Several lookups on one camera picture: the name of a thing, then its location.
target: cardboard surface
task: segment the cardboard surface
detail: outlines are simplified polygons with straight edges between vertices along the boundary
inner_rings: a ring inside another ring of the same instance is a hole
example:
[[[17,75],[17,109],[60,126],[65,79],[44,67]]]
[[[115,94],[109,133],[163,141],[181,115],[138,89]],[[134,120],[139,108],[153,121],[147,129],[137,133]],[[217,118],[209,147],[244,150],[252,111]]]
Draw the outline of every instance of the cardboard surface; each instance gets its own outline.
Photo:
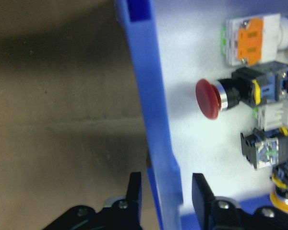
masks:
[[[142,226],[157,229],[147,144],[111,1],[0,1],[0,230],[99,211],[143,173]]]

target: metal screw head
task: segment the metal screw head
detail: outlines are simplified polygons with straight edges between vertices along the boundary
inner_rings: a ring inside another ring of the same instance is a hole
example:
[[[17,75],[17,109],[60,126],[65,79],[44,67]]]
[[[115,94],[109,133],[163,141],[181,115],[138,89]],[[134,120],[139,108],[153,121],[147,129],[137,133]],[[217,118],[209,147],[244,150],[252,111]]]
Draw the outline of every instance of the metal screw head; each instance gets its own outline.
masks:
[[[219,207],[222,209],[229,209],[229,203],[226,201],[220,200],[218,204],[219,204]]]
[[[273,210],[269,208],[263,208],[261,212],[265,217],[273,218],[275,216]]]
[[[241,26],[246,29],[246,27],[249,25],[249,23],[250,23],[250,21],[245,20],[241,23]]]
[[[120,209],[128,208],[128,202],[127,202],[127,200],[120,200],[120,201],[119,201],[119,208],[120,208]]]
[[[77,216],[78,217],[84,217],[87,215],[87,208],[80,208],[78,210]]]
[[[242,62],[242,64],[248,64],[248,59],[246,57],[242,58],[241,62]]]

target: green indicator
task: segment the green indicator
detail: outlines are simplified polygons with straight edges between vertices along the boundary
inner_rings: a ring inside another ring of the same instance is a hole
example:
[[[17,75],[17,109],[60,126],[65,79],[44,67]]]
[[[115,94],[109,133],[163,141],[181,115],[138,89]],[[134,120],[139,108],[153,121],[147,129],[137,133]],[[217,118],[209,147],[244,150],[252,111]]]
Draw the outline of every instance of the green indicator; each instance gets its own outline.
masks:
[[[271,157],[271,156],[274,156],[275,154],[277,154],[277,151],[276,150],[270,150],[270,151],[266,152],[265,154],[266,154],[266,156]]]
[[[225,31],[226,31],[226,27],[223,26],[221,28],[221,53],[222,55],[225,55],[225,46],[226,46],[226,38],[225,38]]]
[[[256,107],[256,108],[253,108],[253,112],[252,112],[252,116],[253,116],[253,118],[257,118],[257,115],[258,115],[258,107]]]

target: yellow ring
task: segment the yellow ring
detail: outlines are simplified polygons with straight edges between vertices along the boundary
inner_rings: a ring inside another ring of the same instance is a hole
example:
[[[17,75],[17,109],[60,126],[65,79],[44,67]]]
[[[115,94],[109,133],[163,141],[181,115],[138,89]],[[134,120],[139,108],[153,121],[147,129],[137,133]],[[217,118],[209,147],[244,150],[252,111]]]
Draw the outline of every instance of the yellow ring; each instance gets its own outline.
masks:
[[[283,183],[281,180],[279,180],[275,174],[272,175],[271,180],[273,181],[273,183],[275,183],[275,185],[279,188],[283,188],[283,189],[287,189],[287,185],[285,183]]]
[[[258,82],[256,80],[252,80],[255,89],[254,89],[254,100],[255,100],[255,104],[259,105],[260,101],[261,101],[261,92],[260,92],[260,86],[258,84]]]
[[[287,212],[288,213],[288,205],[286,205],[284,202],[280,201],[275,192],[272,192],[270,194],[270,200],[272,202],[272,204],[277,207],[278,209]]]
[[[288,129],[286,129],[286,127],[281,127],[279,128],[279,131],[284,134],[285,137],[288,137]]]

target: red button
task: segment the red button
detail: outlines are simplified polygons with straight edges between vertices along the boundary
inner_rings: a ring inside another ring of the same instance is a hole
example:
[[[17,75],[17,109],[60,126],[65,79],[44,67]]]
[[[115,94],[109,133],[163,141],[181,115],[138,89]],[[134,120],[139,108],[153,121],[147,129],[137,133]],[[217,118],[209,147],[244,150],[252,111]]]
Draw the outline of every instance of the red button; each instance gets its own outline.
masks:
[[[200,79],[195,88],[196,99],[202,113],[209,119],[216,119],[219,113],[217,92],[205,79]]]

